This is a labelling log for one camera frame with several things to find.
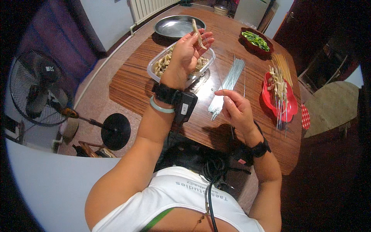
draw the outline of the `wooden door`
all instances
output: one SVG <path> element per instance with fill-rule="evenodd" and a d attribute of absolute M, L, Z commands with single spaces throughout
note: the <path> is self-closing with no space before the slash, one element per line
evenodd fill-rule
<path fill-rule="evenodd" d="M 339 21 L 338 8 L 331 1 L 295 0 L 292 4 L 273 40 L 292 55 L 298 76 L 332 35 Z"/>

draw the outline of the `dark red bowl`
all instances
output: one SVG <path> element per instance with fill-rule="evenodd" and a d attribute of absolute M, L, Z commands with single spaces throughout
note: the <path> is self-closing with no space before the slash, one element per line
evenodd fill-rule
<path fill-rule="evenodd" d="M 249 32 L 252 32 L 254 34 L 257 34 L 258 36 L 260 36 L 262 39 L 265 40 L 265 42 L 267 42 L 267 45 L 269 47 L 269 52 L 266 52 L 264 51 L 263 49 L 259 48 L 258 46 L 255 46 L 254 44 L 250 43 L 246 37 L 244 37 L 241 33 L 242 32 L 245 32 L 245 31 L 249 31 Z M 241 28 L 241 31 L 240 31 L 240 40 L 242 41 L 242 45 L 243 46 L 247 46 L 251 49 L 253 49 L 254 51 L 256 51 L 258 54 L 260 55 L 263 55 L 263 56 L 268 56 L 270 54 L 272 54 L 272 52 L 274 52 L 273 50 L 273 44 L 267 39 L 267 37 L 265 37 L 262 33 L 260 33 L 259 31 L 257 30 L 254 30 L 252 28 L 246 28 L 246 27 L 242 27 Z"/>

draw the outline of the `white wall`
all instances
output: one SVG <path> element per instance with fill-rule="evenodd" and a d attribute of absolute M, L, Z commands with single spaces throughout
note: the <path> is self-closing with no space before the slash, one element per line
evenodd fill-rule
<path fill-rule="evenodd" d="M 12 96 L 9 89 L 10 78 L 8 78 L 6 90 L 5 90 L 5 102 L 4 111 L 5 114 L 17 122 L 23 120 L 25 130 L 30 128 L 24 134 L 24 140 L 26 141 L 26 146 L 33 147 L 38 150 L 52 151 L 53 139 L 56 139 L 57 133 L 59 131 L 59 125 L 54 127 L 43 127 L 35 125 L 27 119 L 25 119 L 15 108 Z"/>
<path fill-rule="evenodd" d="M 277 8 L 276 14 L 272 18 L 267 30 L 264 35 L 273 38 L 281 25 L 283 19 L 285 18 L 286 13 L 290 10 L 294 0 L 276 0 L 276 3 L 279 5 Z"/>
<path fill-rule="evenodd" d="M 88 19 L 103 47 L 110 49 L 134 24 L 126 0 L 81 0 Z"/>
<path fill-rule="evenodd" d="M 45 231 L 90 232 L 85 201 L 95 182 L 119 158 L 87 158 L 38 151 L 6 139 L 18 188 Z"/>
<path fill-rule="evenodd" d="M 361 88 L 363 85 L 363 76 L 361 72 L 361 66 L 358 65 L 358 67 L 354 70 L 354 72 L 347 79 L 345 79 L 345 81 L 356 85 L 358 88 Z"/>

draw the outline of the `necklace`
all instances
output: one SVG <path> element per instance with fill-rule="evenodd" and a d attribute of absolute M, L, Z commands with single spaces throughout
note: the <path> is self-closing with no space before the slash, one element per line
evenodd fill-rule
<path fill-rule="evenodd" d="M 202 220 L 205 219 L 205 216 L 210 215 L 210 213 L 209 213 L 209 204 L 207 202 L 205 202 L 205 207 L 206 207 L 206 213 L 203 213 L 202 214 L 202 216 L 197 221 L 197 224 L 194 226 L 194 228 L 193 228 L 192 231 L 194 231 L 196 229 L 196 227 L 198 226 L 198 224 L 200 224 L 202 222 Z"/>

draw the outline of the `bracelet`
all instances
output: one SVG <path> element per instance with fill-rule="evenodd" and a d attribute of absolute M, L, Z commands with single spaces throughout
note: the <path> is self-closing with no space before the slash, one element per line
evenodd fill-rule
<path fill-rule="evenodd" d="M 174 108 L 173 108 L 173 109 L 165 109 L 165 108 L 159 107 L 159 106 L 158 106 L 158 105 L 153 101 L 153 96 L 152 96 L 151 99 L 150 99 L 150 103 L 151 103 L 151 106 L 152 106 L 153 108 L 155 108 L 155 110 L 158 110 L 158 111 L 160 111 L 160 112 L 162 112 L 162 113 L 171 114 L 171 113 L 174 113 L 174 112 L 175 112 Z"/>

